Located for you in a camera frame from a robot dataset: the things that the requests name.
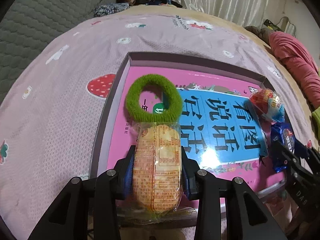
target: blue patterned cloth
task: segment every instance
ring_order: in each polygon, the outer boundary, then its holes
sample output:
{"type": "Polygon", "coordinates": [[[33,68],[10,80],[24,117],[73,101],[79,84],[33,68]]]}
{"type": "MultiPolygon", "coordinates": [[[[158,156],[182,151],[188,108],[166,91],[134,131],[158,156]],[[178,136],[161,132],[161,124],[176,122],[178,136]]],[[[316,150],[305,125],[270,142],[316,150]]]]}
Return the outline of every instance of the blue patterned cloth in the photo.
{"type": "Polygon", "coordinates": [[[102,17],[105,15],[114,14],[117,12],[122,12],[129,8],[129,3],[109,3],[107,5],[100,5],[94,9],[93,17],[102,17]]]}

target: packaged bread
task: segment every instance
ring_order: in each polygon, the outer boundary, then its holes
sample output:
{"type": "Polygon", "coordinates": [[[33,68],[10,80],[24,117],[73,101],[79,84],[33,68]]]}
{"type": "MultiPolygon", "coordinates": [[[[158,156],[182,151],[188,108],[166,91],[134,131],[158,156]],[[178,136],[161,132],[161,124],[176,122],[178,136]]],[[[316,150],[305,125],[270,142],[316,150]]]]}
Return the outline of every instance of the packaged bread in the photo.
{"type": "Polygon", "coordinates": [[[133,162],[132,193],[147,210],[163,213],[180,203],[181,142],[178,124],[140,124],[133,162]]]}

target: green circle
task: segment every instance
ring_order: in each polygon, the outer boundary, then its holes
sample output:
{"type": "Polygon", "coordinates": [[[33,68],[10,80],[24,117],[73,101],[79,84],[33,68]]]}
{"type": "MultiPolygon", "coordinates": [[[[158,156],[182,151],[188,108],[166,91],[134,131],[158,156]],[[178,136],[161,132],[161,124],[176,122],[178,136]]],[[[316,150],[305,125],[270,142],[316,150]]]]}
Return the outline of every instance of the green circle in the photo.
{"type": "Polygon", "coordinates": [[[182,99],[176,87],[167,78],[157,74],[138,78],[129,88],[125,104],[130,116],[136,122],[177,122],[182,113],[182,99]],[[162,114],[151,114],[140,107],[139,97],[147,85],[157,85],[166,94],[169,108],[162,114]]]}

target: snack package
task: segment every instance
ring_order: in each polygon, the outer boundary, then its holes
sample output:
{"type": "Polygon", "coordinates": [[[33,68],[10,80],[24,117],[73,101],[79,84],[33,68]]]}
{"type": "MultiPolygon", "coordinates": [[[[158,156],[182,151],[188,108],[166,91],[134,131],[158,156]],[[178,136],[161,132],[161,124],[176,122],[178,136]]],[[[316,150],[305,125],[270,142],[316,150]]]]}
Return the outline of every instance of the snack package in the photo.
{"type": "MultiPolygon", "coordinates": [[[[291,129],[291,125],[284,122],[279,122],[271,125],[270,133],[271,141],[279,141],[284,147],[293,153],[295,137],[291,129]]],[[[273,169],[275,172],[280,172],[287,168],[286,160],[283,160],[277,153],[271,153],[273,169]]]]}
{"type": "Polygon", "coordinates": [[[277,93],[263,89],[254,93],[250,101],[258,109],[257,114],[268,122],[284,122],[284,105],[277,93]]]}
{"type": "Polygon", "coordinates": [[[132,198],[140,211],[156,218],[176,210],[181,200],[180,125],[140,123],[139,127],[132,198]]]}

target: white wall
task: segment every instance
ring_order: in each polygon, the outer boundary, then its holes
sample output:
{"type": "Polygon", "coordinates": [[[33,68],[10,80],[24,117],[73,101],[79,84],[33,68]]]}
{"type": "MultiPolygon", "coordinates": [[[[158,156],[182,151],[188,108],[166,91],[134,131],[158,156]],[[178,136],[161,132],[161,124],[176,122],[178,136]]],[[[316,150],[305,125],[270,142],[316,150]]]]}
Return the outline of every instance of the white wall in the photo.
{"type": "Polygon", "coordinates": [[[320,67],[320,28],[308,8],[301,0],[269,0],[264,20],[269,19],[277,24],[283,16],[287,16],[296,26],[296,38],[308,49],[320,67]]]}

